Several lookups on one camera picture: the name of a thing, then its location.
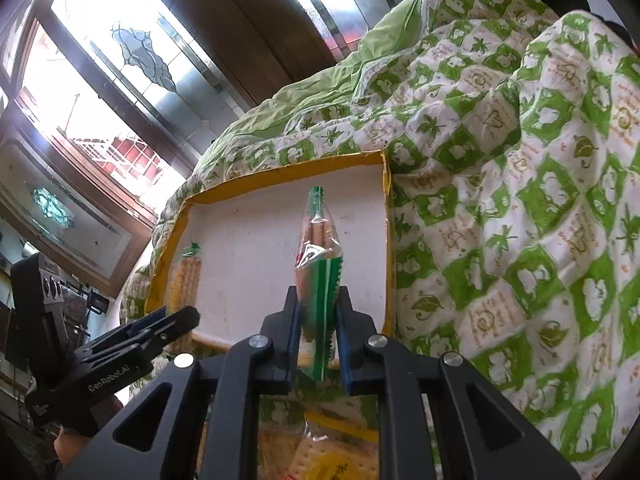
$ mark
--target snack package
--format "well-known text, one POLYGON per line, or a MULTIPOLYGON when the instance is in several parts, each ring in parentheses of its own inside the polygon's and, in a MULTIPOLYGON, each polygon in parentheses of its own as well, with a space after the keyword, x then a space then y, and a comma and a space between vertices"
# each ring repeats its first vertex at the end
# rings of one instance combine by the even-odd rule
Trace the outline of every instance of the snack package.
POLYGON ((298 367, 316 381, 324 380, 334 358, 334 306, 341 270, 342 248, 322 188, 317 186, 306 202, 295 271, 303 313, 298 367))
POLYGON ((378 432, 305 412, 305 434, 284 480, 378 480, 378 432))
MULTIPOLYGON (((199 252, 200 246, 193 243, 182 251, 171 282, 169 301, 167 302, 169 314, 174 314, 185 306, 193 306, 196 303, 200 269, 202 268, 202 260, 198 256, 199 252)), ((190 351, 190 347, 191 332, 171 343, 169 352, 176 354, 187 352, 190 351)))

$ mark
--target silver screw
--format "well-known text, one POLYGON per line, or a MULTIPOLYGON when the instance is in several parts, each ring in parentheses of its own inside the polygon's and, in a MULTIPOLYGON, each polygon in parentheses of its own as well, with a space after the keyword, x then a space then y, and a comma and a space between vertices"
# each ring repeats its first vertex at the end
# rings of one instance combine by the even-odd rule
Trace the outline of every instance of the silver screw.
POLYGON ((462 355, 460 355, 458 352, 447 352, 446 354, 444 354, 444 357, 442 358, 442 360, 446 365, 460 366, 464 359, 462 358, 462 355))
POLYGON ((367 340, 368 345, 373 346, 373 348, 384 348, 388 342, 389 339, 382 334, 374 334, 367 340))
POLYGON ((174 365, 178 368, 189 368, 193 364, 193 356, 191 354, 180 354, 174 359, 174 365))
POLYGON ((249 346, 254 348, 263 348, 269 344, 269 338, 262 334, 256 334, 249 339, 249 346))

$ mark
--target green snack package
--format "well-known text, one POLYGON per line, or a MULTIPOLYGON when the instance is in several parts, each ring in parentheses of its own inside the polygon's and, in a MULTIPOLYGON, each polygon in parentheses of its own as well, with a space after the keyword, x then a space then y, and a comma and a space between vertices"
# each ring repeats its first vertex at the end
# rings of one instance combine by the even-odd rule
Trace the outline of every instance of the green snack package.
POLYGON ((296 288, 302 307, 298 367, 313 380, 324 380, 334 357, 334 306, 340 285, 342 248, 321 187, 308 195, 296 257, 296 288))

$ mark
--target green and white bed sheet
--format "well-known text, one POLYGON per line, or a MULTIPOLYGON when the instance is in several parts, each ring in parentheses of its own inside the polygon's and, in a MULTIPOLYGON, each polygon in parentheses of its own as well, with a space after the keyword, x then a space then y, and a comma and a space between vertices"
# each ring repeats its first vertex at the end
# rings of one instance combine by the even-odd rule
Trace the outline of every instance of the green and white bed sheet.
MULTIPOLYGON (((469 358, 580 470, 640 405, 640 59, 599 19, 539 0, 405 0, 356 53, 229 127, 162 213, 244 174, 386 149, 397 334, 469 358)), ((349 265, 357 264, 350 256, 349 265)), ((142 314, 151 268, 127 287, 142 314)), ((305 405, 373 424, 336 381, 305 405)), ((302 416, 294 400, 263 416, 302 416)))

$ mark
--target triangular cutout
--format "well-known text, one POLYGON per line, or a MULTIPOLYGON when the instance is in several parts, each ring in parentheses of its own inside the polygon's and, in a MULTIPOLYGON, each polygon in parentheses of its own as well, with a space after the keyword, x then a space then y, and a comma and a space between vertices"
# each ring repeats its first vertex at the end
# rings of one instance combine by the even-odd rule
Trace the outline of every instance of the triangular cutout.
POLYGON ((158 432, 171 389, 169 383, 160 384, 113 433, 114 440, 139 451, 149 451, 158 432))
POLYGON ((466 387, 480 433, 490 451, 501 449, 520 439, 523 434, 493 400, 475 384, 466 387))

